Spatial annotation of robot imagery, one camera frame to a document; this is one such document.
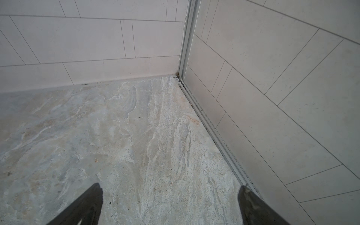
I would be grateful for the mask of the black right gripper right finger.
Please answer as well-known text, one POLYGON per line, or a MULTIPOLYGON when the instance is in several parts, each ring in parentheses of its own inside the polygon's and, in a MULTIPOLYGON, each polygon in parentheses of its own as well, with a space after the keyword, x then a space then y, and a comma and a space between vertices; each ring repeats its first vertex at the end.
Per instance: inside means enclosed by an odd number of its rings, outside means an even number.
POLYGON ((247 186, 241 186, 237 199, 244 225, 290 225, 247 186))

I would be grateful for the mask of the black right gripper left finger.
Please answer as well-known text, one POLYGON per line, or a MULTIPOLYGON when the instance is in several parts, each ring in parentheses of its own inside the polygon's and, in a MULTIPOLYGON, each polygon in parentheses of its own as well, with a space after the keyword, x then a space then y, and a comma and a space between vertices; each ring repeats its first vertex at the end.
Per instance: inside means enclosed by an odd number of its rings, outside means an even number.
POLYGON ((95 183, 48 224, 97 225, 102 205, 103 189, 99 183, 95 183))

